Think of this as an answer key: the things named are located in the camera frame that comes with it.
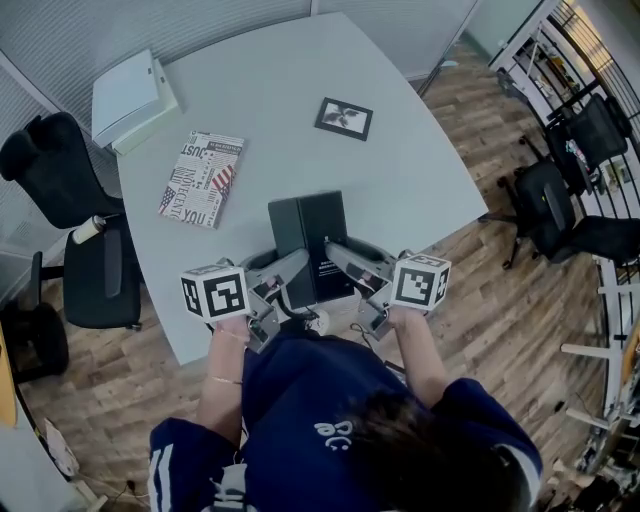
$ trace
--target light gray table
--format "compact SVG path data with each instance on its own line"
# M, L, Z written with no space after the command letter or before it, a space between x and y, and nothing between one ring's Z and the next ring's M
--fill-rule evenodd
M178 276L273 247L269 201L339 189L349 235L392 254L423 249L487 211L429 110L343 14L242 34L165 72L184 114L118 167L145 282L181 364L206 354L209 333L186 313ZM366 142L314 128L325 96L373 110ZM246 139L216 231L157 213L191 130Z

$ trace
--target black box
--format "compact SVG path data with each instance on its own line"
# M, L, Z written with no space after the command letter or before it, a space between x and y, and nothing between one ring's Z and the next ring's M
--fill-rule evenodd
M269 203L271 229L278 257L296 249L309 251L308 265L289 283L291 308L353 295L352 281L327 259L325 239L347 242L342 192L324 192Z

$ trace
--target navy blue shirt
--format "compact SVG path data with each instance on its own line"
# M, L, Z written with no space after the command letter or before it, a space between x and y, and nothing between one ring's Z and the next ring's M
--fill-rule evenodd
M200 512L379 511L347 463L355 407L384 391L412 396L369 349L357 343L280 336L260 355L247 351L242 449L200 425L170 418L151 433L152 510ZM520 463L530 496L539 488L537 449L471 379L451 383L432 408L487 446L504 446Z

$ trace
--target white cube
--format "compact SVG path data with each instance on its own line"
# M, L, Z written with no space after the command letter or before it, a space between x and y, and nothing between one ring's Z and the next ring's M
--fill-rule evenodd
M444 300L450 272L450 261L428 254L399 260L393 274L391 304L433 310Z
M207 265L183 272L180 279L187 311L206 323L251 312L241 267Z

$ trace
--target hair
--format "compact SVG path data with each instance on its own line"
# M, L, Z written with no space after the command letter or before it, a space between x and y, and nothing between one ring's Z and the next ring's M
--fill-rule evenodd
M411 398L378 393L352 416L350 452L380 504L403 512L528 510L518 463Z

